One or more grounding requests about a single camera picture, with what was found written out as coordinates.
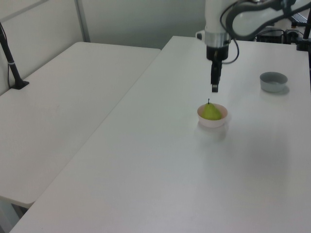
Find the white wall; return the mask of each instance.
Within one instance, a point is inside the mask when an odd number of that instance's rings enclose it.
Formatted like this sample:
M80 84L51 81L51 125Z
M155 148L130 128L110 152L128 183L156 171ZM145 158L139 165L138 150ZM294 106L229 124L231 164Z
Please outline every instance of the white wall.
M78 0L91 42L162 49L205 26L205 0Z
M74 0L48 0L2 25L22 78L83 41ZM8 89L6 72L7 61L0 48L0 95Z

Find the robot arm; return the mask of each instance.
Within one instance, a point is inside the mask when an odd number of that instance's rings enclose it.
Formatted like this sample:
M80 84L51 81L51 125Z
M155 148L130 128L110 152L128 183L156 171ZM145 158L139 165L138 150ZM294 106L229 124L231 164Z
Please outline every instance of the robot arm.
M207 58L212 61L212 92L218 92L231 38L254 38L270 23L310 7L311 0L206 0L206 26L202 33L197 33L197 38L205 42Z

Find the bowl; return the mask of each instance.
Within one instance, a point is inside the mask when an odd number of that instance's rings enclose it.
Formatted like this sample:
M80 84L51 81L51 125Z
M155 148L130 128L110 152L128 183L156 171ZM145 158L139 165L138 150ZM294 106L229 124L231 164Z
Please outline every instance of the bowl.
M260 86L262 90L268 92L282 91L286 85L287 77L277 72L266 72L260 76Z
M228 115L227 109L220 104L214 103L214 105L222 114L222 118L220 120L207 120L201 117L204 107L205 107L205 104L204 104L198 108L199 123L201 125L208 127L208 128L217 128L217 127L222 126L225 123L226 117Z

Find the white bowl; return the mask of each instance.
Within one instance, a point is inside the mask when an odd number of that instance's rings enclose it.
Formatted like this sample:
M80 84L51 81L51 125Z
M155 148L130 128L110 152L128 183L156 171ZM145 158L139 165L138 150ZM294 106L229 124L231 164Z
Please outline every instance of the white bowl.
M198 108L198 117L199 117L199 122L201 125L208 127L208 128L217 128L217 127L222 126L225 123L225 119L228 115L227 109L223 107L222 105L219 105L216 103L214 103L214 105L222 114L222 118L220 120L207 120L201 117L204 107L205 107L205 104L204 104Z

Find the black cable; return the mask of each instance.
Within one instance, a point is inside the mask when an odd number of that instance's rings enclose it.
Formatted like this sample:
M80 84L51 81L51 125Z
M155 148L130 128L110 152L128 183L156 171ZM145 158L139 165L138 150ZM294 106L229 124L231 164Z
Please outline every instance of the black cable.
M309 26L309 27L310 27L310 26L311 26L311 24L310 24L310 23L304 23L302 27L307 27L307 26Z
M239 48L239 45L238 45L238 43L237 43L237 40L236 40L235 38L233 38L233 36L231 35L231 33L227 30L227 28L226 28L226 27L224 26L224 24L223 24L223 16L224 16L224 14L225 14L231 7L233 7L233 6L234 6L235 4L237 4L237 3L238 3L238 2L235 2L235 3L231 4L230 6L228 6L228 7L224 10L224 12L220 15L220 18L219 18L219 21L220 21L221 26L222 26L223 29L229 34L229 36L231 36L231 38L233 39L235 45L237 46L237 51L238 51L237 56L236 56L235 59L233 59L231 62L222 62L222 63L225 64L225 65L234 63L234 62L238 59L238 57L239 57L239 55L240 55L240 48Z
M283 32L283 33L285 33L285 31L282 29L271 29L271 30L266 30L266 31L260 32L255 37L257 37L259 35L266 34L266 33L271 33L271 32Z
M10 66L9 66L9 64L8 64L8 86L9 86L9 89L11 89L11 86L10 86L10 80L9 80L9 68L10 68Z
M1 30L3 31L3 34L4 34L4 37L5 37L5 40L7 41L7 37L6 37L6 34L5 34L5 30L4 30L4 28L2 27L1 22L0 22L0 28L1 28Z
M8 41L8 39L6 37L5 30L4 30L1 22L0 22L0 28L1 28L2 32L3 32L3 34L4 34L5 40ZM8 86L9 86L9 89L11 89L11 86L10 86L10 66L9 66L9 64L8 64Z

